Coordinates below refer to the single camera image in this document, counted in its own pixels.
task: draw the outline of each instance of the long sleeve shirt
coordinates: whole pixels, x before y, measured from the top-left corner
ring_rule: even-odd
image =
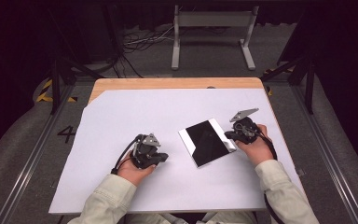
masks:
[[[261,189],[266,193],[270,206],[283,223],[319,223],[307,198],[290,181],[280,162],[261,162],[255,167],[255,171],[260,177]],[[135,191],[136,187],[128,180],[108,175],[86,200],[80,217],[69,223],[118,223],[127,213]]]

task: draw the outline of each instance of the gray carpet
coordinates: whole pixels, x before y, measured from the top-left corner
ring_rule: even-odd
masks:
[[[241,29],[227,29],[222,34],[201,29],[184,32],[181,38],[181,58],[178,71],[171,69],[172,41],[166,40],[145,51],[126,54],[139,74],[145,77],[260,77],[262,72],[274,67],[294,25],[255,27],[250,50],[256,70],[249,71],[241,53],[238,40]],[[121,75],[136,77],[127,63],[117,64]],[[103,75],[115,77],[113,70]],[[289,147],[297,170],[305,172],[301,181],[310,204],[321,223],[353,223],[336,182],[321,154],[321,148],[312,132],[308,115],[301,109],[294,88],[282,75],[266,83],[272,89],[269,97],[283,136]],[[66,223],[74,216],[48,214],[48,208],[58,184],[74,137],[65,143],[66,136],[57,135],[68,126],[79,124],[82,109],[87,105],[92,82],[86,78],[78,81],[70,96],[78,97],[76,103],[66,103],[53,126],[40,161],[10,219],[10,223]],[[51,103],[35,103],[33,109],[21,117],[0,141],[0,209],[15,185],[22,167],[27,162],[38,135],[49,118]],[[358,158],[335,117],[323,88],[316,79],[313,99],[313,117],[317,120],[332,149],[337,163],[348,180],[348,185],[358,202]],[[266,212],[257,212],[260,223],[269,223]]]

